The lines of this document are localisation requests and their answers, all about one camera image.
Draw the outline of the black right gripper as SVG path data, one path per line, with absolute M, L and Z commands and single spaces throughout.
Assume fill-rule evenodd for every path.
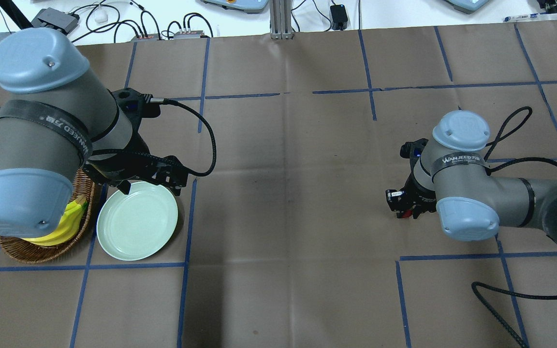
M 416 168 L 420 168 L 419 160 L 428 139 L 418 139 L 406 142 L 401 146 L 399 155 L 410 161 L 410 174 L 400 190 L 388 189 L 385 198 L 391 211 L 396 213 L 396 218 L 401 218 L 407 210 L 413 210 L 411 218 L 417 219 L 425 212 L 436 212 L 435 191 L 422 185 L 416 178 Z

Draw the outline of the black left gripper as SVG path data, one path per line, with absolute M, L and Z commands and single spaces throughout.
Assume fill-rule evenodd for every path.
M 142 119 L 161 115 L 161 107 L 151 102 L 150 93 L 123 88 L 111 93 L 121 114 L 131 122 L 131 140 L 116 145 L 122 153 L 107 154 L 103 160 L 89 160 L 83 166 L 84 173 L 95 183 L 116 187 L 122 194 L 131 191 L 132 180 L 141 180 L 168 188 L 179 197 L 188 182 L 188 171 L 176 156 L 155 157 L 139 134 Z

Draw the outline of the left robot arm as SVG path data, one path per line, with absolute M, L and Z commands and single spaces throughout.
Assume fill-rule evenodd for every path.
M 131 181 L 179 195 L 190 169 L 153 156 L 139 128 L 174 101 L 123 88 L 111 92 L 64 33 L 22 29 L 0 42 L 0 236 L 53 232 L 82 169 L 100 185 L 130 192 Z

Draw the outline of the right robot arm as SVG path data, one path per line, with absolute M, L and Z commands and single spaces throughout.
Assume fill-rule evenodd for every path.
M 480 241 L 500 227 L 544 231 L 557 244 L 557 180 L 495 177 L 492 173 L 522 162 L 491 168 L 485 147 L 493 150 L 506 138 L 501 130 L 490 142 L 488 123 L 477 113 L 445 114 L 431 139 L 405 143 L 400 156 L 410 161 L 410 174 L 400 190 L 385 192 L 397 218 L 437 212 L 443 232 L 459 241 Z M 557 161 L 535 157 L 557 167 Z

